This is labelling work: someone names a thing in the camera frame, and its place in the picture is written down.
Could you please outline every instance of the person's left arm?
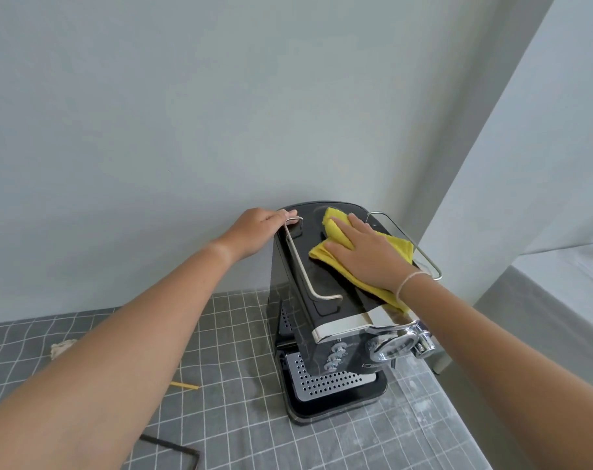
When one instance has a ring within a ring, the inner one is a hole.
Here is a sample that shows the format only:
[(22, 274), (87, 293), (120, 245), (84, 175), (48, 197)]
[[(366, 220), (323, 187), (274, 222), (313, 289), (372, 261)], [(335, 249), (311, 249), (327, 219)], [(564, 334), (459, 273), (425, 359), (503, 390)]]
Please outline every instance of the person's left arm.
[(120, 468), (160, 404), (218, 281), (296, 213), (246, 211), (18, 387), (0, 404), (0, 468)]

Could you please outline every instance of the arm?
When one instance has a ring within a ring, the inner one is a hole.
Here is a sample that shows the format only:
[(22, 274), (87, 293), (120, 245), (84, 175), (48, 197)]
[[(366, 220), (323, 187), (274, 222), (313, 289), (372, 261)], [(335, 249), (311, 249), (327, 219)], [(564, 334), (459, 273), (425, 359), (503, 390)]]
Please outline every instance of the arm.
[[(355, 277), (397, 292), (416, 268), (367, 224), (336, 221), (355, 250), (327, 249)], [(593, 387), (528, 347), (430, 277), (418, 275), (400, 299), (423, 320), (540, 467), (593, 469)]]
[(218, 281), (296, 213), (246, 211), (16, 389), (0, 404), (0, 468), (120, 468)]

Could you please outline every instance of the kitchen appliance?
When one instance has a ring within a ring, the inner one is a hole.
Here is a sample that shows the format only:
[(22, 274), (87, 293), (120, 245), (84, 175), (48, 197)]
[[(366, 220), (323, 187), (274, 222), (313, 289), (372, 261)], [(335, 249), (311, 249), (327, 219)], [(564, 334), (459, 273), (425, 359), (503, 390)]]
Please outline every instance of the kitchen appliance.
[[(288, 415), (302, 424), (377, 400), (386, 391), (384, 366), (410, 352), (426, 358), (435, 350), (429, 330), (413, 313), (401, 313), (308, 257), (326, 239), (322, 219), (328, 207), (354, 213), (385, 234), (390, 232), (377, 217), (396, 227), (385, 213), (351, 203), (286, 208), (297, 209), (299, 217), (275, 235), (266, 315)], [(398, 231), (391, 235), (410, 240)], [(411, 242), (440, 279), (438, 267)]]

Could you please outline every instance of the yellow microfiber cloth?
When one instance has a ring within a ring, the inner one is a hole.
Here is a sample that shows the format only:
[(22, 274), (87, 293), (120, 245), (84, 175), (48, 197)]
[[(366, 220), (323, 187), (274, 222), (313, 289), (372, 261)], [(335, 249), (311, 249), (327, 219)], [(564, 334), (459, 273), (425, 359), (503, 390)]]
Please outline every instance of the yellow microfiber cloth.
[[(408, 311), (409, 308), (404, 303), (399, 302), (394, 296), (393, 292), (390, 292), (389, 290), (376, 288), (368, 284), (364, 284), (364, 282), (355, 278), (351, 274), (351, 272), (344, 268), (342, 264), (340, 264), (340, 262), (332, 256), (331, 252), (325, 249), (324, 243), (327, 241), (333, 241), (338, 244), (342, 244), (346, 248), (351, 250), (355, 249), (351, 241), (348, 240), (348, 237), (344, 235), (344, 233), (340, 230), (338, 225), (332, 220), (332, 217), (337, 217), (340, 221), (344, 221), (349, 226), (351, 226), (351, 223), (349, 222), (348, 216), (346, 214), (344, 214), (339, 209), (327, 208), (325, 216), (323, 217), (323, 226), (325, 227), (325, 232), (327, 234), (328, 239), (314, 247), (310, 251), (310, 257), (312, 259), (322, 260), (325, 264), (332, 266), (339, 273), (344, 275), (356, 287), (359, 287), (362, 290), (365, 290), (367, 292), (372, 293), (373, 295), (378, 296), (381, 300), (386, 301), (392, 306), (400, 308), (403, 311)], [(400, 253), (403, 259), (412, 263), (412, 256), (414, 255), (414, 246), (411, 242), (406, 241), (405, 239), (401, 239), (399, 237), (393, 237), (389, 236), (388, 234), (382, 234), (381, 232), (377, 233), (381, 236), (384, 236), (388, 240), (388, 242), (394, 247), (394, 249), (398, 253)]]

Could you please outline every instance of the grid pattern tablecloth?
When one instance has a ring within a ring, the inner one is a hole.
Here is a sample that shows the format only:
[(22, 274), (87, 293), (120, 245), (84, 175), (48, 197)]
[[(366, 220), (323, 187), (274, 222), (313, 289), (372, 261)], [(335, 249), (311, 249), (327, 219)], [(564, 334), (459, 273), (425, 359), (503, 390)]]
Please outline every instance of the grid pattern tablecloth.
[[(201, 469), (484, 470), (489, 465), (426, 364), (397, 361), (379, 402), (296, 426), (286, 416), (266, 331), (268, 291), (215, 294), (145, 433), (203, 453)], [(114, 309), (0, 323), (0, 401)], [(125, 470), (183, 470), (190, 458), (139, 441)]]

